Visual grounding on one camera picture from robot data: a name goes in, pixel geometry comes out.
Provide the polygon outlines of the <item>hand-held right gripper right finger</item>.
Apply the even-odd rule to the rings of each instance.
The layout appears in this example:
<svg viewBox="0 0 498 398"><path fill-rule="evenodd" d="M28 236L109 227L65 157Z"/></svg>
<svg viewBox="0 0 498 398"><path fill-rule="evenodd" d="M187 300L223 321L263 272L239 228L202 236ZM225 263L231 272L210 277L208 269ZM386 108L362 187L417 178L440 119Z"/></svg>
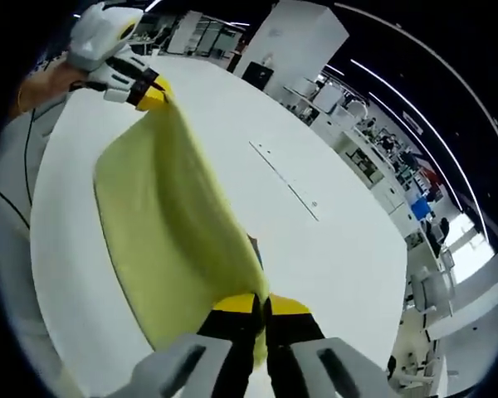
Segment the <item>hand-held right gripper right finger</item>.
<svg viewBox="0 0 498 398"><path fill-rule="evenodd" d="M265 301L267 372L276 397L388 397L384 371L338 337L326 337L302 303Z"/></svg>

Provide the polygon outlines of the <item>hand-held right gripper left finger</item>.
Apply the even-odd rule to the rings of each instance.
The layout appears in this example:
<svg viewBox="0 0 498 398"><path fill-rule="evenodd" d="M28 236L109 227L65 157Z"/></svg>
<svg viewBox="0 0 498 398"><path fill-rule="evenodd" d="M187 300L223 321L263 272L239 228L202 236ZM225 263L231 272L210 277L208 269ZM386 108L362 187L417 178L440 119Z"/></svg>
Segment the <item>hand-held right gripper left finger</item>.
<svg viewBox="0 0 498 398"><path fill-rule="evenodd" d="M179 337L133 370L125 397L242 397L261 331L256 294L216 303L194 334Z"/></svg>

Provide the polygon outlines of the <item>person's left hand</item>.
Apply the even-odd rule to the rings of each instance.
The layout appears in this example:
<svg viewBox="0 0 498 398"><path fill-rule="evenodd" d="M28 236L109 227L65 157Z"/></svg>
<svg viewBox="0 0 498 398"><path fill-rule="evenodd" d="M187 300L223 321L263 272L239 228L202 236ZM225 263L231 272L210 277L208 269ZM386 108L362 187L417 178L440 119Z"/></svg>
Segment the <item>person's left hand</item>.
<svg viewBox="0 0 498 398"><path fill-rule="evenodd" d="M70 86L86 81L88 73L72 66L65 58L53 61L45 70L27 77L17 92L17 109L25 113L68 92Z"/></svg>

